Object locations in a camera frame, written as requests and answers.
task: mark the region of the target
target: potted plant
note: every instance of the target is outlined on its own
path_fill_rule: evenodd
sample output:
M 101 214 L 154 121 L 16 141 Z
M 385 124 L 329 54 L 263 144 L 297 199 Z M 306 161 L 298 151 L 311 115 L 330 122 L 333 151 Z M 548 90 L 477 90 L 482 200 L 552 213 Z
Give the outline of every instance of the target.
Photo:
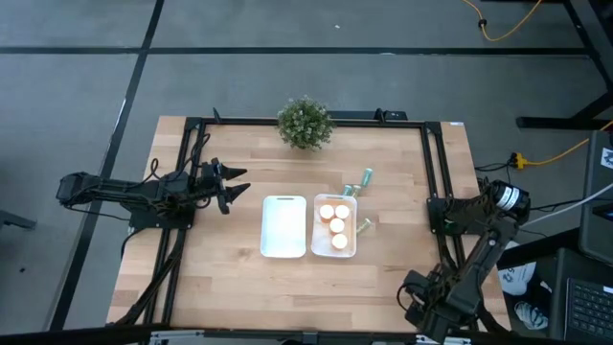
M 292 148 L 320 150 L 323 143 L 329 143 L 334 121 L 325 106 L 308 96 L 290 99 L 277 115 L 279 134 Z

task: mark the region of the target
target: black desk leg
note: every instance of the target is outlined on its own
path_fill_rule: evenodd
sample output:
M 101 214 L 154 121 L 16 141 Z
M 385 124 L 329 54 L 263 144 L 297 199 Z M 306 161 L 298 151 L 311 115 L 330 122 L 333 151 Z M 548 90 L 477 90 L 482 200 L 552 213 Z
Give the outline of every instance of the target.
M 518 117 L 515 122 L 521 128 L 597 130 L 608 124 L 610 120 L 594 120 L 594 118 L 611 106 L 613 106 L 613 92 L 607 91 L 568 119 Z
M 2 228 L 2 225 L 15 225 L 25 229 L 34 229 L 36 222 L 6 211 L 0 211 L 0 228 Z
M 532 263 L 542 257 L 555 255 L 559 248 L 569 248 L 578 251 L 578 243 L 579 229 L 575 228 L 543 240 L 532 241 L 505 250 L 496 265 L 498 269 L 505 269 Z

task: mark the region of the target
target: laptop keyboard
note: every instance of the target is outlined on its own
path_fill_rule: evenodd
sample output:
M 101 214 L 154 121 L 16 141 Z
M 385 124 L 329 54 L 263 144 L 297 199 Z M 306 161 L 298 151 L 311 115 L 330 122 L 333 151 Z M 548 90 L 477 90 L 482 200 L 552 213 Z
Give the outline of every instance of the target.
M 613 340 L 613 293 L 596 284 L 569 283 L 567 326 Z

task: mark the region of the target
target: yellow cable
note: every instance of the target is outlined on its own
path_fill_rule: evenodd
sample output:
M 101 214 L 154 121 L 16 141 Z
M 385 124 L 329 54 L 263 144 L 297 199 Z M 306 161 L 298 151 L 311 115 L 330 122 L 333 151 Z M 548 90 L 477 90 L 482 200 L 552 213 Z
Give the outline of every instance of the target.
M 605 129 L 609 128 L 612 125 L 613 125 L 613 121 L 610 121 L 608 124 L 606 124 L 606 126 L 602 127 L 600 130 L 605 130 Z M 545 164 L 549 164 L 551 162 L 557 161 L 558 159 L 562 158 L 563 156 L 567 155 L 568 153 L 570 153 L 570 152 L 580 148 L 581 146 L 585 145 L 585 143 L 587 143 L 588 141 L 590 141 L 590 140 L 589 139 L 585 139 L 582 142 L 574 145 L 573 147 L 569 148 L 568 150 L 564 151 L 563 153 L 557 155 L 554 158 L 550 158 L 550 159 L 547 159 L 547 160 L 544 160 L 544 161 L 540 161 L 540 162 L 531 162 L 529 160 L 526 160 L 524 162 L 524 165 L 542 166 L 542 165 L 545 165 Z
M 468 0 L 462 0 L 465 3 L 467 3 L 471 8 L 473 8 L 475 11 L 477 11 L 477 14 L 479 14 L 479 19 L 484 19 L 483 14 L 481 13 L 481 11 L 479 10 L 479 8 L 477 8 L 473 3 L 471 3 Z M 512 28 L 508 33 L 501 35 L 500 37 L 496 37 L 496 38 L 490 38 L 488 36 L 488 32 L 486 31 L 486 25 L 485 24 L 481 24 L 481 31 L 483 32 L 483 36 L 490 42 L 497 42 L 499 40 L 503 40 L 507 37 L 509 37 L 510 35 L 512 35 L 514 32 L 517 31 L 517 29 L 519 29 L 522 25 L 524 25 L 524 23 L 533 15 L 534 11 L 536 11 L 536 8 L 538 8 L 538 5 L 540 5 L 540 3 L 542 3 L 543 0 L 538 0 L 536 2 L 536 4 L 534 4 L 533 8 L 528 12 L 528 14 L 526 14 L 526 16 L 519 21 L 519 23 L 517 23 L 517 25 L 515 25 L 514 28 Z
M 479 19 L 480 20 L 484 20 L 483 14 L 481 13 L 481 10 L 479 10 L 478 7 L 476 7 L 473 3 L 471 3 L 469 0 L 462 0 L 465 3 L 467 3 L 471 8 L 473 8 L 477 14 L 479 15 Z M 481 24 L 481 32 L 483 33 L 483 36 L 490 42 L 496 42 L 499 40 L 503 40 L 507 37 L 509 37 L 510 35 L 512 35 L 514 32 L 516 32 L 522 25 L 524 25 L 524 23 L 526 21 L 528 21 L 528 19 L 534 14 L 534 11 L 536 11 L 536 9 L 538 8 L 538 5 L 540 5 L 540 3 L 542 3 L 543 0 L 538 0 L 536 2 L 536 4 L 534 4 L 533 8 L 528 12 L 528 14 L 526 14 L 526 16 L 524 16 L 524 18 L 522 20 L 519 21 L 519 23 L 517 23 L 517 25 L 515 25 L 508 33 L 501 35 L 500 37 L 496 37 L 496 38 L 491 38 L 488 36 L 488 32 L 486 31 L 486 25 L 485 24 Z M 606 124 L 606 126 L 602 127 L 600 130 L 605 130 L 607 128 L 609 128 L 610 126 L 613 126 L 613 121 L 609 122 L 608 124 Z M 574 145 L 573 147 L 569 148 L 568 150 L 564 151 L 563 153 L 557 155 L 556 157 L 544 160 L 544 161 L 540 161 L 540 162 L 531 162 L 525 158 L 523 158 L 521 155 L 519 156 L 521 162 L 521 169 L 523 169 L 523 166 L 542 166 L 545 164 L 549 164 L 552 163 L 554 161 L 557 161 L 558 159 L 562 158 L 563 156 L 567 155 L 568 153 L 580 148 L 581 146 L 585 145 L 585 143 L 589 142 L 589 139 L 585 139 L 583 141 L 581 141 L 580 143 Z

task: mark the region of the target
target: white shoe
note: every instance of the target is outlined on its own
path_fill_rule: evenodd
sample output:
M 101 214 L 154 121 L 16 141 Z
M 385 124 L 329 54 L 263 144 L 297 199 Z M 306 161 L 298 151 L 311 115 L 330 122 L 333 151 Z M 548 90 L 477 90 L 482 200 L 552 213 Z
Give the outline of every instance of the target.
M 538 308 L 526 302 L 519 302 L 515 305 L 514 309 L 517 317 L 519 317 L 529 330 L 542 330 L 547 328 L 549 318 L 543 315 Z
M 510 241 L 505 249 L 511 249 L 519 245 L 515 241 Z M 536 263 L 523 264 L 521 266 L 501 269 L 498 271 L 498 279 L 502 290 L 513 296 L 521 296 L 526 293 L 528 282 L 534 275 Z

